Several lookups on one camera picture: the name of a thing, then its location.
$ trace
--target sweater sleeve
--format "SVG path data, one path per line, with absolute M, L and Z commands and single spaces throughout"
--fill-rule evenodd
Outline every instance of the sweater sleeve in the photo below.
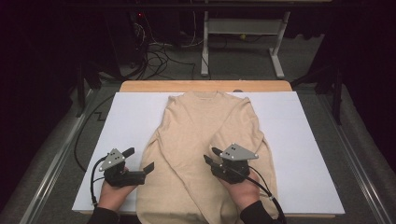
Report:
M 117 224 L 119 223 L 119 215 L 111 210 L 95 207 L 88 224 Z
M 262 206 L 261 201 L 257 201 L 245 208 L 240 215 L 245 224 L 276 224 L 276 219 L 272 219 Z

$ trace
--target gray floor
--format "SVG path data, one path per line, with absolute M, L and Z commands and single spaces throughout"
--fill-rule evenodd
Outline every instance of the gray floor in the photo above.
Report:
M 279 59 L 287 81 L 293 81 L 306 74 L 321 39 L 322 37 L 303 40 L 297 37 L 283 41 Z M 211 36 L 209 41 L 211 47 L 209 66 L 212 79 L 276 79 L 267 53 L 267 48 L 272 47 L 275 41 L 273 37 L 263 37 L 253 43 L 228 39 L 226 46 L 222 37 Z M 166 69 L 161 73 L 166 77 L 156 76 L 152 79 L 169 77 L 191 79 L 191 72 L 195 79 L 208 79 L 200 76 L 200 47 L 182 49 L 169 47 L 166 53 L 171 59 L 188 64 L 168 61 Z M 160 64 L 160 59 L 156 59 L 155 55 L 151 54 L 149 57 L 152 57 L 150 64 L 153 65 L 151 66 L 153 70 L 148 69 L 146 77 L 155 71 L 155 64 Z M 128 67 L 123 69 L 125 73 L 129 72 Z M 33 221 L 30 223 L 84 223 L 88 220 L 88 216 L 71 211 L 84 175 L 73 156 L 76 142 L 73 130 L 78 128 L 78 125 L 79 127 L 84 125 L 78 139 L 77 152 L 79 160 L 86 167 L 104 125 L 99 116 L 106 117 L 111 99 L 100 105 L 89 119 L 86 118 L 108 96 L 118 91 L 119 87 L 120 84 L 104 83 L 101 90 L 91 93 L 88 96 L 90 105 L 85 111 L 85 117 L 81 119 L 76 118 L 77 97 L 75 92 L 72 93 L 71 98 L 75 103 L 37 152 L 7 207 L 0 215 L 0 223 L 20 223 L 23 216 L 27 217 L 26 209 L 35 197 L 45 174 L 49 168 L 53 168 L 51 163 L 59 157 L 62 148 L 68 148 L 68 153 L 64 155 L 65 161 L 60 165 L 62 169 L 54 179 L 54 186 L 49 186 L 49 193 L 45 194 L 48 197 L 38 197 L 42 203 L 35 210 L 37 211 L 35 216 L 31 216 Z M 396 177 L 365 130 L 347 94 L 347 89 L 343 89 L 341 110 L 343 125 L 338 126 L 333 122 L 329 112 L 331 96 L 316 95 L 313 87 L 314 84 L 304 84 L 295 91 L 298 92 L 346 214 L 331 219 L 290 217 L 289 223 L 391 223 L 392 220 L 396 220 L 395 215 L 389 213 L 396 211 Z

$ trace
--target hand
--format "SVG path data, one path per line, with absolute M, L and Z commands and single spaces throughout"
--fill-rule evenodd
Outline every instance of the hand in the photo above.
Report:
M 98 207 L 106 208 L 118 212 L 125 202 L 126 197 L 136 188 L 136 186 L 125 186 L 122 188 L 111 187 L 107 181 L 103 182 L 102 191 Z
M 259 182 L 259 177 L 256 173 L 250 172 L 249 177 Z M 238 184 L 229 184 L 222 179 L 219 179 L 219 181 L 228 190 L 233 202 L 241 211 L 260 199 L 259 187 L 249 180 L 245 179 Z

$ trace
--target gray carpet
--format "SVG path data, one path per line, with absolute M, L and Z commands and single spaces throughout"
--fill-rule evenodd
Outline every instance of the gray carpet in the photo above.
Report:
M 266 48 L 271 46 L 272 37 L 265 37 L 254 43 L 241 43 L 240 41 L 228 40 L 227 46 L 221 38 L 212 40 L 209 45 L 212 50 L 209 54 L 210 72 L 212 79 L 276 79 L 274 70 L 270 63 Z M 321 38 L 309 41 L 301 38 L 286 39 L 281 46 L 279 58 L 286 75 L 286 80 L 292 81 L 305 75 L 312 59 L 315 56 Z M 195 63 L 193 71 L 196 79 L 207 79 L 200 77 L 200 48 L 190 49 L 167 49 L 170 58 L 183 63 Z M 153 77 L 152 79 L 191 79 L 191 64 L 168 62 L 166 69 L 161 73 L 166 77 Z M 146 77 L 154 71 L 148 69 Z M 312 128 L 313 134 L 318 142 L 319 149 L 330 171 L 332 180 L 346 214 L 335 218 L 306 218 L 289 217 L 289 223 L 378 223 L 373 208 L 366 200 L 361 190 L 360 182 L 356 178 L 347 158 L 345 142 L 340 138 L 337 126 L 334 126 L 329 116 L 326 104 L 331 102 L 331 97 L 318 96 L 313 91 L 314 85 L 302 85 L 295 90 L 298 92 L 304 112 Z M 120 88 L 120 84 L 104 83 L 101 90 L 94 93 L 91 110 L 86 111 L 88 116 L 92 110 L 101 104 L 107 97 L 113 95 Z M 97 139 L 104 126 L 103 119 L 111 106 L 112 99 L 99 106 L 92 116 L 86 121 L 77 144 L 77 155 L 83 167 L 87 167 L 92 151 L 96 146 Z M 66 136 L 69 135 L 73 123 L 76 122 L 77 103 L 73 105 L 69 113 L 58 124 L 49 139 L 33 159 L 29 170 L 21 180 L 7 207 L 0 215 L 0 223 L 20 223 L 30 201 L 35 195 L 44 174 L 50 167 L 53 158 L 59 148 L 62 147 Z M 370 140 L 370 135 L 364 128 L 359 116 L 353 107 L 353 102 L 344 89 L 342 114 L 342 129 L 349 139 L 350 145 L 358 149 L 358 157 L 365 172 L 373 181 L 379 191 L 379 197 L 387 211 L 395 211 L 395 174 L 389 169 L 378 152 L 375 144 Z M 78 192 L 83 172 L 79 169 L 74 155 L 73 142 L 67 160 L 57 178 L 55 185 L 41 212 L 38 214 L 36 223 L 85 223 L 88 216 L 75 213 L 71 210 Z M 136 223 L 135 217 L 124 217 L 123 223 Z

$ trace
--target beige sweater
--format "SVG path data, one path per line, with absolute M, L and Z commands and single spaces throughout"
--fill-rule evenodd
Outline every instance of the beige sweater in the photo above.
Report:
M 146 184 L 137 188 L 136 212 L 144 224 L 242 223 L 227 190 L 212 175 L 204 154 L 218 162 L 212 147 L 224 150 L 232 142 L 259 158 L 249 162 L 276 196 L 271 151 L 259 130 L 248 98 L 224 92 L 186 92 L 169 97 L 160 127 L 143 154 L 142 167 L 155 162 Z M 277 211 L 268 198 L 264 207 Z

